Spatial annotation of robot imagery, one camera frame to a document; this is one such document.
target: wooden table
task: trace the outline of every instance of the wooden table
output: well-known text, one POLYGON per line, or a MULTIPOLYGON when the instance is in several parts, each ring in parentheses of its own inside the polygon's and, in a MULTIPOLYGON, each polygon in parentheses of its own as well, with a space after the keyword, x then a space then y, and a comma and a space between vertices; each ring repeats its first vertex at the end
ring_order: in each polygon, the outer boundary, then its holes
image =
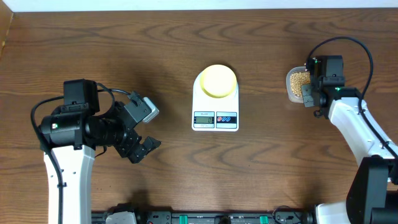
MULTIPOLYGON (((47 176, 29 113, 79 78, 136 90, 160 109, 136 129, 162 141, 140 164, 113 148, 95 160, 93 210, 132 202, 254 211, 344 200, 354 156, 314 108, 289 101, 285 76, 319 42, 357 37, 375 63, 366 101, 397 142, 397 27, 398 9, 17 13, 0 61, 0 223, 47 222, 47 176), (193 81, 215 63, 238 76, 236 133, 191 129, 193 81)), ((321 54, 342 54, 346 84, 364 87, 369 64, 359 46, 339 41, 321 54)), ((109 96, 100 95, 105 111, 109 96)), ((40 108, 37 121, 59 104, 40 108)))

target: scale display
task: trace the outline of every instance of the scale display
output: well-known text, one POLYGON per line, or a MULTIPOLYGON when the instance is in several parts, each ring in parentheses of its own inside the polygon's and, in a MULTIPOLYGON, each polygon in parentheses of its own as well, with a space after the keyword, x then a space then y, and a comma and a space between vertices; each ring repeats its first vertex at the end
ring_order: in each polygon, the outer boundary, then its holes
POLYGON ((213 124, 213 117, 196 117, 196 124, 213 124))
POLYGON ((195 112, 193 117, 194 128, 214 128, 214 112, 195 112))

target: green connector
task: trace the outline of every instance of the green connector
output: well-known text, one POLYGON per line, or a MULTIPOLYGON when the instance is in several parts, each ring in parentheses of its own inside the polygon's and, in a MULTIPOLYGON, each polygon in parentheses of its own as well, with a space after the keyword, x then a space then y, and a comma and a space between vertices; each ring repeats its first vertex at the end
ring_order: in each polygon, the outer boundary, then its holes
POLYGON ((180 215, 180 224, 188 224, 188 215, 180 215))
POLYGON ((260 216, 260 224, 268 224, 268 217, 267 216, 260 216))

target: white wall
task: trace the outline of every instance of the white wall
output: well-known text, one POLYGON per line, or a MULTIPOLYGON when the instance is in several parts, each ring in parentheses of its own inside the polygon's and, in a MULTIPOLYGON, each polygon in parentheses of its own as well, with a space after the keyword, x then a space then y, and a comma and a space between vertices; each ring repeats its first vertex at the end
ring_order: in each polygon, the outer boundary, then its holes
POLYGON ((398 7, 398 0, 3 0, 14 12, 398 7))

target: robotic arm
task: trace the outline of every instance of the robotic arm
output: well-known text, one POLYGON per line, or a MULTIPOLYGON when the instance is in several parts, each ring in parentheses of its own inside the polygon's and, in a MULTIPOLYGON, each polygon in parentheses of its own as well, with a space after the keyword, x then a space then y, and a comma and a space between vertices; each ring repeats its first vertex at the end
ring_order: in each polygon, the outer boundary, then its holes
MULTIPOLYGON (((350 37, 338 39, 352 40, 350 37)), ((369 59, 372 74, 371 56, 369 59)), ((342 56, 310 58, 306 68, 311 84, 302 86, 305 106, 318 106, 314 115, 330 119, 346 139, 359 165, 346 201, 318 205, 317 223, 398 223, 398 194, 387 191, 388 180, 398 184, 398 147, 370 114, 363 100, 364 93, 345 87, 342 56)))
POLYGON ((133 164, 140 162, 160 146, 160 141, 147 137, 141 144, 142 138, 134 128, 141 121, 148 123, 159 110, 150 99, 142 98, 136 92, 109 90, 90 80, 67 81, 63 89, 64 105, 46 116, 39 128, 34 122, 34 111, 43 102, 36 105, 31 114, 45 152, 49 178, 49 223, 89 224, 91 171, 96 146, 103 146, 104 152, 107 146, 114 146, 121 157, 127 157, 133 164), (113 102, 105 114, 95 116, 100 111, 99 91, 107 91, 113 102), (112 92, 126 94, 129 103, 125 105, 115 101, 112 92))

